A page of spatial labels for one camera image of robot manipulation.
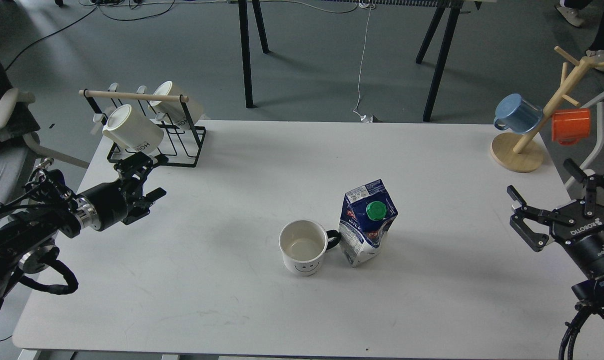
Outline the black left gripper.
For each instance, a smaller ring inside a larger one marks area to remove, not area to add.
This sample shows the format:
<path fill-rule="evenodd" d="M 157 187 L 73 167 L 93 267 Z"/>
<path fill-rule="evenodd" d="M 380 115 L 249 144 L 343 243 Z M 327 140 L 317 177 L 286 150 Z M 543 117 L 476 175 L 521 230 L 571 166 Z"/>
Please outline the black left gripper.
<path fill-rule="evenodd" d="M 148 215 L 149 208 L 167 191 L 158 187 L 144 196 L 144 182 L 152 169 L 167 162 L 163 154 L 150 157 L 136 152 L 115 163 L 119 179 L 100 183 L 76 196 L 76 216 L 82 227 L 103 231 L 115 223 L 128 225 Z"/>

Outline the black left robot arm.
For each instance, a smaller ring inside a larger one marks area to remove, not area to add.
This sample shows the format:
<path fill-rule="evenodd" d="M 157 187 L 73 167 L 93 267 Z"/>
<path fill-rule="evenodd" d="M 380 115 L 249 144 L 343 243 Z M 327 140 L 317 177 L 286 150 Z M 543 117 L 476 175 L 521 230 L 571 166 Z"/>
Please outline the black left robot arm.
<path fill-rule="evenodd" d="M 24 186 L 23 198 L 34 201 L 21 205 L 21 198 L 0 205 L 0 217 L 8 216 L 0 228 L 0 309 L 14 285 L 64 296 L 78 289 L 75 274 L 58 260 L 59 248 L 53 236 L 69 239 L 82 229 L 103 231 L 115 223 L 131 224 L 149 214 L 149 208 L 166 191 L 160 187 L 143 194 L 149 173 L 168 161 L 165 155 L 142 152 L 114 165 L 118 178 L 76 194 L 64 183 L 58 170 L 40 164 Z"/>

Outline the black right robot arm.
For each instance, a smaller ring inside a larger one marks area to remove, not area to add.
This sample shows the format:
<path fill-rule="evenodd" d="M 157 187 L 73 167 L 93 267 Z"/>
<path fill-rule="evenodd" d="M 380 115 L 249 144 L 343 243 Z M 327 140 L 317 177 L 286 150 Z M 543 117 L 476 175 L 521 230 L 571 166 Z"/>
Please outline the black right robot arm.
<path fill-rule="evenodd" d="M 513 186 L 507 187 L 507 193 L 519 203 L 510 225 L 528 246 L 539 252 L 553 240 L 587 277 L 572 287 L 578 299 L 577 314 L 566 323 L 560 342 L 558 357 L 571 360 L 587 319 L 592 315 L 604 319 L 604 174 L 588 175 L 571 158 L 564 161 L 564 167 L 581 183 L 581 199 L 545 210 L 528 205 Z"/>

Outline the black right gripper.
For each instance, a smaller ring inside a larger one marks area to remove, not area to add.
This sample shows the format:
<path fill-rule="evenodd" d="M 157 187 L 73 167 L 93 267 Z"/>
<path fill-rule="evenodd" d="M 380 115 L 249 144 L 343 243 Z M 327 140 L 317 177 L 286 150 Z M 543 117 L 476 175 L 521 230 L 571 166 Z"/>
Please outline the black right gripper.
<path fill-rule="evenodd" d="M 510 225 L 535 252 L 554 240 L 590 280 L 604 278 L 604 205 L 597 203 L 597 189 L 604 189 L 604 174 L 587 175 L 567 158 L 564 169 L 585 187 L 582 199 L 544 210 L 527 204 L 513 185 L 507 186 L 512 204 Z"/>

